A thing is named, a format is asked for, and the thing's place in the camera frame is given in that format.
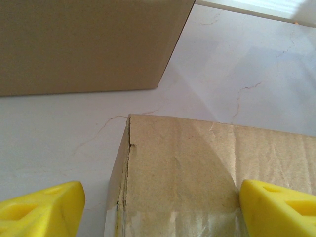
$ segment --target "brown cardboard box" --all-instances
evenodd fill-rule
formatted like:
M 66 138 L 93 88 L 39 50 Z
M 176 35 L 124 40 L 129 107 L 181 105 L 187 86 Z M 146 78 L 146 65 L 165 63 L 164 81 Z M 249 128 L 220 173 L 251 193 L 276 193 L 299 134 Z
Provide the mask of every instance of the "brown cardboard box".
M 131 115 L 109 183 L 105 236 L 247 236 L 243 179 L 315 195 L 315 161 L 315 137 Z
M 0 2 L 0 95 L 157 87 L 194 0 Z

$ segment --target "torn cardboard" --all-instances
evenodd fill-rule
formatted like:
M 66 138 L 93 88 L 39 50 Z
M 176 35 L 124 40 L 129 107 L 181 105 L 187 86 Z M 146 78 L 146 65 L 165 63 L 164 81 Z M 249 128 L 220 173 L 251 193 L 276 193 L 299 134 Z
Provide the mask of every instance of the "torn cardboard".
M 314 137 L 131 115 L 108 190 L 115 231 L 105 236 L 247 236 L 237 194 L 243 179 L 315 195 L 315 157 Z

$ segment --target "yellow plastic piece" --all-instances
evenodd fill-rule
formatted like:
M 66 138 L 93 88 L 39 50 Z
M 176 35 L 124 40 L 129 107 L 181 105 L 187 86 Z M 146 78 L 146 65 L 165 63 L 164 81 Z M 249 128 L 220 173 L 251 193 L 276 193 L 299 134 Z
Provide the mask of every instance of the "yellow plastic piece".
M 0 202 L 0 237 L 75 237 L 84 202 L 79 181 Z
M 244 180 L 239 202 L 250 237 L 316 237 L 316 196 Z

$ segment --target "white tile floor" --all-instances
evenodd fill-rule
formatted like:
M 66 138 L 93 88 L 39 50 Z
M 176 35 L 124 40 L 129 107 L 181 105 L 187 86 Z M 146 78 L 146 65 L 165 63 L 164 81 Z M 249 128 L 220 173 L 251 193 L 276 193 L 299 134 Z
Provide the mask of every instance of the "white tile floor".
M 78 237 L 103 236 L 129 113 L 316 136 L 316 29 L 194 6 L 158 89 L 0 98 L 0 200 L 80 180 Z

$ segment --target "crack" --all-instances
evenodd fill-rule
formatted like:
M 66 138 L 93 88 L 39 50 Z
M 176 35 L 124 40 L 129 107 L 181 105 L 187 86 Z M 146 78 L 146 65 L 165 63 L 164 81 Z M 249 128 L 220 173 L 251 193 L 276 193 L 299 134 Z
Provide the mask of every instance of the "crack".
M 212 126 L 211 126 L 211 128 L 209 129 L 209 131 L 212 131 L 213 126 L 214 126 L 214 122 L 212 123 Z
M 279 67 L 278 67 L 278 58 L 281 57 L 283 54 L 287 53 L 289 51 L 289 49 L 291 48 L 292 46 L 290 46 L 289 48 L 287 48 L 287 50 L 283 51 L 282 53 L 280 53 L 279 55 L 276 56 L 276 67 L 277 67 L 277 72 L 279 72 Z
M 118 115 L 118 116 L 114 116 L 114 117 L 112 117 L 112 118 L 109 118 L 109 119 L 105 122 L 105 124 L 99 129 L 99 131 L 98 131 L 91 139 L 89 139 L 89 140 L 87 140 L 87 141 L 85 141 L 85 142 L 82 142 L 79 146 L 77 146 L 77 148 L 76 148 L 76 149 L 74 150 L 74 152 L 73 152 L 73 156 L 77 153 L 77 151 L 78 151 L 78 149 L 79 149 L 80 147 L 84 146 L 85 144 L 87 144 L 87 143 L 93 141 L 95 138 L 97 138 L 98 135 L 100 134 L 100 132 L 106 127 L 106 125 L 107 125 L 110 121 L 112 121 L 112 120 L 114 120 L 114 119 L 116 119 L 116 118 L 127 118 L 127 116 Z
M 153 110 L 153 111 L 143 112 L 142 115 L 150 115 L 150 114 L 152 114 L 154 112 L 157 112 L 158 110 L 160 110 L 160 108 L 156 109 L 156 110 Z
M 243 90 L 246 90 L 246 89 L 253 89 L 253 88 L 256 88 L 258 85 L 260 85 L 262 83 L 262 81 L 261 82 L 259 82 L 259 83 L 257 83 L 257 84 L 255 84 L 254 86 L 251 86 L 251 87 L 244 87 L 244 88 L 242 88 L 242 89 L 240 89 L 239 90 L 239 92 L 238 92 L 238 98 L 236 99 L 236 103 L 237 103 L 237 111 L 236 111 L 236 113 L 234 114 L 234 116 L 233 116 L 233 121 L 232 121 L 232 123 L 234 122 L 234 120 L 235 120 L 235 117 L 238 115 L 238 113 L 239 113 L 239 111 L 240 111 L 240 96 L 241 96 L 241 92 L 243 91 Z
M 217 13 L 214 17 L 213 17 L 213 22 L 212 23 L 198 23 L 198 25 L 209 25 L 209 26 L 211 26 L 211 25 L 213 25 L 213 24 L 215 24 L 216 22 L 218 22 L 218 17 L 220 16 L 220 14 L 223 12 L 224 10 L 221 10 L 219 13 Z
M 292 36 L 294 35 L 294 31 L 292 31 L 292 33 L 290 34 L 290 40 L 291 40 L 291 42 L 293 43 L 293 44 L 295 44 L 294 43 L 294 41 L 293 41 L 293 39 L 292 39 Z

